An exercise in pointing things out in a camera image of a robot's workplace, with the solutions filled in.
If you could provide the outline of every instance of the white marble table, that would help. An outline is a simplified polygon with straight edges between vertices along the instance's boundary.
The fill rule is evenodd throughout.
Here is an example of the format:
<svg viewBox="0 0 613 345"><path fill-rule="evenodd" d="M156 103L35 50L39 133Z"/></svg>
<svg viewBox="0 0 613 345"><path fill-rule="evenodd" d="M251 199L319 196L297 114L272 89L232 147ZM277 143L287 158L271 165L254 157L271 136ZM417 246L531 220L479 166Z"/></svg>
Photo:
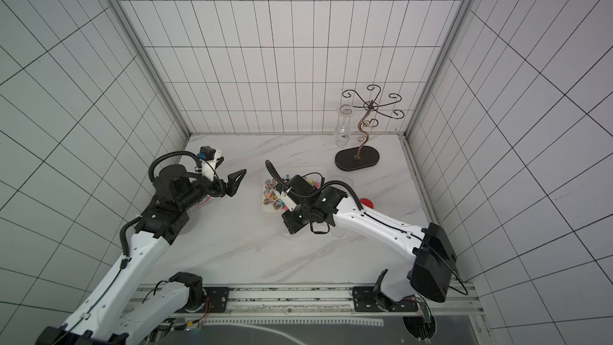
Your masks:
<svg viewBox="0 0 613 345"><path fill-rule="evenodd" d="M374 282L383 269L404 263L383 244L354 232L337 237L312 234L306 227L290 235L281 211L267 214L259 205L266 159L277 168L323 165L328 170L327 180L352 178L357 195L371 199L376 210L409 224L427 226L395 134L372 136L369 145L379 150L381 159L377 165L355 172L342 172L334 165L340 148L331 135L193 136L187 150L198 152L207 145L223 152L220 177L226 179L242 168L247 169L247 175L234 197L214 198L194 213L187 233L157 261L143 283L166 280L180 271L199 274L206 284L365 283ZM349 146L355 145L353 136ZM190 159L183 160L181 164L191 170Z"/></svg>

